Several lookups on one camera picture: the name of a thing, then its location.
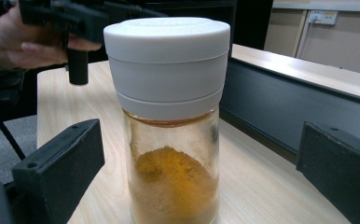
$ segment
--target glass jar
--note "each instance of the glass jar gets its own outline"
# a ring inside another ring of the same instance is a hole
[[[212,223],[229,25],[153,18],[104,28],[136,223]]]
[[[218,210],[218,109],[180,120],[124,113],[136,223],[211,223]]]

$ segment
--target white lid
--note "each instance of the white lid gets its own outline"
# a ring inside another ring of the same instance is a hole
[[[121,106],[144,119],[187,119],[218,105],[229,25],[204,18],[150,18],[104,28]]]
[[[194,62],[228,52],[229,25],[188,17],[129,20],[105,27],[104,43],[107,54],[121,61]]]

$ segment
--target wall socket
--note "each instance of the wall socket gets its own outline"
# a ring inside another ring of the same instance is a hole
[[[312,10],[309,16],[309,23],[335,25],[337,16],[337,11]]]

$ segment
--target powder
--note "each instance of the powder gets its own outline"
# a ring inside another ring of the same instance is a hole
[[[132,212],[140,223],[210,223],[218,208],[218,178],[172,147],[141,155],[132,170]]]

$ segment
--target black device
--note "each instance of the black device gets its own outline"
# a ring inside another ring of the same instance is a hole
[[[129,19],[200,16],[233,24],[236,0],[227,1],[120,1],[75,0],[47,1],[20,0],[22,21],[26,24],[53,24],[63,33],[66,48],[68,34],[74,34],[92,42],[104,43],[105,26]],[[72,84],[88,83],[88,53],[67,49],[69,79]]]
[[[20,10],[23,23],[45,25],[51,22],[54,29],[62,32],[62,43],[68,57],[69,80],[75,85],[88,83],[88,53],[68,49],[66,46],[69,34],[103,43],[103,29],[110,23],[133,18],[166,16],[138,6],[101,0],[20,0]]]

